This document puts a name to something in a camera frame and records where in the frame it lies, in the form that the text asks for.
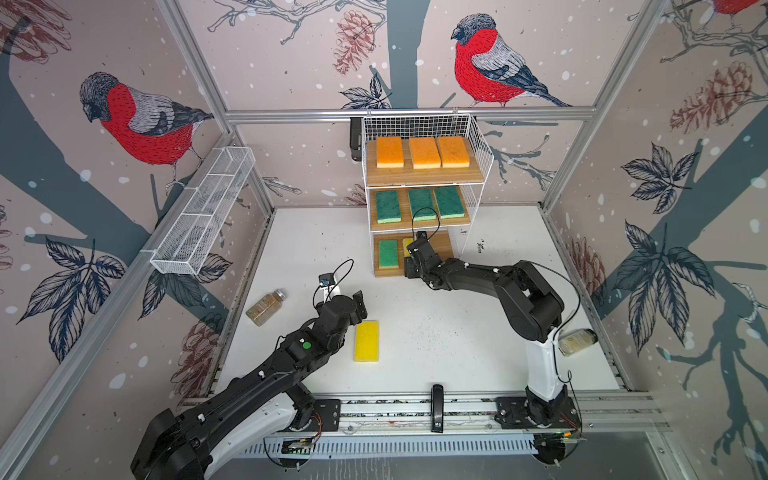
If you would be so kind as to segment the orange sponge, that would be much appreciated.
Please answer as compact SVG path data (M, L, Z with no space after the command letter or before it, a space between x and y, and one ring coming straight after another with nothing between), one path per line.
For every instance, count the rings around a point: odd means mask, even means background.
M414 170L439 169L442 166L441 157L433 137L420 137L409 139Z
M463 137L438 137L436 144L443 168L463 169L470 166L470 156Z
M400 137L378 137L376 166L379 169L400 169L404 167L402 139Z

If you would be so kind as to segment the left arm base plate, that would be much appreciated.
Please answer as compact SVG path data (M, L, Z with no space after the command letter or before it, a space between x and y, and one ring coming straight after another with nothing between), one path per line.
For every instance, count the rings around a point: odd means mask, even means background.
M289 425L291 432L336 432L341 416L341 401L339 399L319 399L312 405L305 405L297 412Z

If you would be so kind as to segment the light green sponge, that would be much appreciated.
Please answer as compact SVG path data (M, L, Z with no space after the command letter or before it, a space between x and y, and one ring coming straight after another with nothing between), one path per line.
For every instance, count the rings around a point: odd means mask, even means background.
M378 268L397 269L399 267L398 241L395 239L384 239L378 242Z

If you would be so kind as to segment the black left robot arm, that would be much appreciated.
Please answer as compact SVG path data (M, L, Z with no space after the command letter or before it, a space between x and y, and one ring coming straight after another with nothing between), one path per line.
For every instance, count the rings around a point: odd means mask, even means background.
M317 313L219 394L179 415L169 409L156 415L131 461L133 476L209 479L256 442L307 425L315 398L304 379L342 348L349 327L367 317L362 292L335 295Z

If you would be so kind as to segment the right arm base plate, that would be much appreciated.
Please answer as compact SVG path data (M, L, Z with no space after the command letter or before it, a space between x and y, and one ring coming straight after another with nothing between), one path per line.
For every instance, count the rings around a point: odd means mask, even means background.
M494 420L505 430L578 430L582 426L577 407L569 396L557 405L553 413L544 413L542 419L535 419L529 412L526 397L502 396L497 397L494 403Z

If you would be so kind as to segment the dark green sponge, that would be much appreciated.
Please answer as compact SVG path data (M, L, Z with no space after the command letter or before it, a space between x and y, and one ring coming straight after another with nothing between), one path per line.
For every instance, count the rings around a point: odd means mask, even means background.
M408 191L408 199L413 222L433 221L437 219L434 206L433 193L429 188L411 189Z
M402 220L399 195L395 190L377 191L375 201L378 224L397 223Z
M435 188L433 194L441 220L459 219L465 216L465 207L456 186Z

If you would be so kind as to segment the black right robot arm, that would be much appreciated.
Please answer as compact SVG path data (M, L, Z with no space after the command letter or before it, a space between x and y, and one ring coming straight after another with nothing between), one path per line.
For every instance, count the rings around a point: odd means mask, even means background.
M549 425L559 418L568 399L555 354L564 302L533 263L521 260L514 265L486 266L457 258L443 260L424 231L406 250L406 277L419 278L435 291L466 290L499 300L513 331L527 341L528 418L537 425Z

